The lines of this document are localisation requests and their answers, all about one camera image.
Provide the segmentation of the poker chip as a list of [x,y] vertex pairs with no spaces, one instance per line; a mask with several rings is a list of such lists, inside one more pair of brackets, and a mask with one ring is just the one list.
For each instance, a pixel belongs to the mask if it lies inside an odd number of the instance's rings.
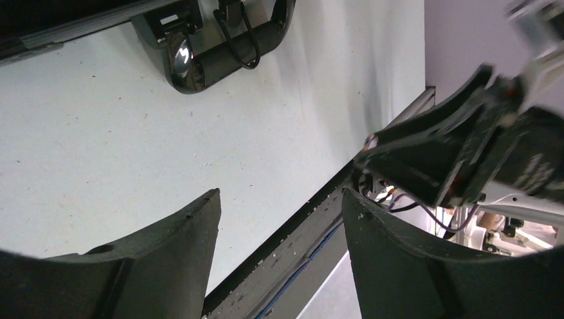
[[364,152],[367,152],[375,147],[377,147],[378,145],[378,136],[375,134],[371,134],[369,136],[366,137],[362,150]]

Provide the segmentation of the black poker set case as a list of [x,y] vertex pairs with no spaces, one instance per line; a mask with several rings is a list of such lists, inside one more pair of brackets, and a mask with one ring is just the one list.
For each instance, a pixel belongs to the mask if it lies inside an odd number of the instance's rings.
[[257,68],[289,30],[294,1],[271,16],[252,1],[2,1],[1,63],[11,64],[123,23],[178,92],[195,94]]

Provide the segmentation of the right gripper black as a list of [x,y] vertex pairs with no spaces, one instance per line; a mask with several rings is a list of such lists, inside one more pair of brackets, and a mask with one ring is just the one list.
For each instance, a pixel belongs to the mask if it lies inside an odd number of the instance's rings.
[[562,203],[563,117],[526,108],[520,77],[488,84],[493,72],[479,65],[438,105],[377,132],[355,167],[429,206],[476,203],[491,181]]

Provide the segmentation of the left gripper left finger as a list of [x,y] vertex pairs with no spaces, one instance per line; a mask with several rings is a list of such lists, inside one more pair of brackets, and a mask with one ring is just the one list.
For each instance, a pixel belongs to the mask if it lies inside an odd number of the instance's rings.
[[220,217],[220,191],[211,189],[82,255],[2,251],[1,317],[199,318]]

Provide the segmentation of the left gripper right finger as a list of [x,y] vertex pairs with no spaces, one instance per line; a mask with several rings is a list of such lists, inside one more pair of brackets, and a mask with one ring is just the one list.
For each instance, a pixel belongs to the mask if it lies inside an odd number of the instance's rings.
[[562,318],[563,248],[504,257],[457,245],[344,189],[363,318]]

